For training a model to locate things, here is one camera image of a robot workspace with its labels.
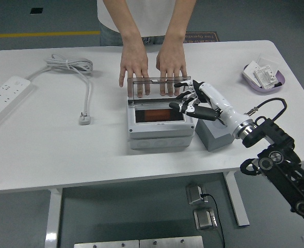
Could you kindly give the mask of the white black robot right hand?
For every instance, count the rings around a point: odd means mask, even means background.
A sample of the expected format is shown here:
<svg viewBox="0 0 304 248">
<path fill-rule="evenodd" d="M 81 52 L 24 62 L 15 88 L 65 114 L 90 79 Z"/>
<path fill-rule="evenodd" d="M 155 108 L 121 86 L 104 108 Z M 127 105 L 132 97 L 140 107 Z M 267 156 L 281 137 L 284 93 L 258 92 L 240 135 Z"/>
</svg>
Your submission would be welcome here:
<svg viewBox="0 0 304 248">
<path fill-rule="evenodd" d="M 176 88 L 182 86 L 186 86 L 187 89 L 176 97 L 181 102 L 169 103 L 169 107 L 176 112 L 198 119 L 219 120 L 229 128 L 229 133 L 235 139 L 239 139 L 243 129 L 252 124 L 247 115 L 237 112 L 209 83 L 186 80 L 174 84 Z"/>
</svg>

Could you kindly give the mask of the person's left hand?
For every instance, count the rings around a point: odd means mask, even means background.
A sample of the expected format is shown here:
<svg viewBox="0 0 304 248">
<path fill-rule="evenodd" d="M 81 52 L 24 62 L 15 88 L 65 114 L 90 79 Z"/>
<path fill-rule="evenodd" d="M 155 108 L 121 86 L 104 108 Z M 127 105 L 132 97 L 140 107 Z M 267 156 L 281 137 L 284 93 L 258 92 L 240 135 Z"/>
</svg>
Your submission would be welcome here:
<svg viewBox="0 0 304 248">
<path fill-rule="evenodd" d="M 164 42 L 156 58 L 156 68 L 160 76 L 187 76 L 183 43 Z"/>
</svg>

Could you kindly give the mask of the person's right hand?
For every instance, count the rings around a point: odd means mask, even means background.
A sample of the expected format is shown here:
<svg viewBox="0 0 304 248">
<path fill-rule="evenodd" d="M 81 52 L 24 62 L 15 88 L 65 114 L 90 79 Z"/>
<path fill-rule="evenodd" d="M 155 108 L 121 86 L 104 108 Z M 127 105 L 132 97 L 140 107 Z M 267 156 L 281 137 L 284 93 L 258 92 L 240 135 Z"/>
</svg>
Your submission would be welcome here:
<svg viewBox="0 0 304 248">
<path fill-rule="evenodd" d="M 145 46 L 141 43 L 124 43 L 119 74 L 119 86 L 123 87 L 127 78 L 148 78 L 148 57 Z"/>
</svg>

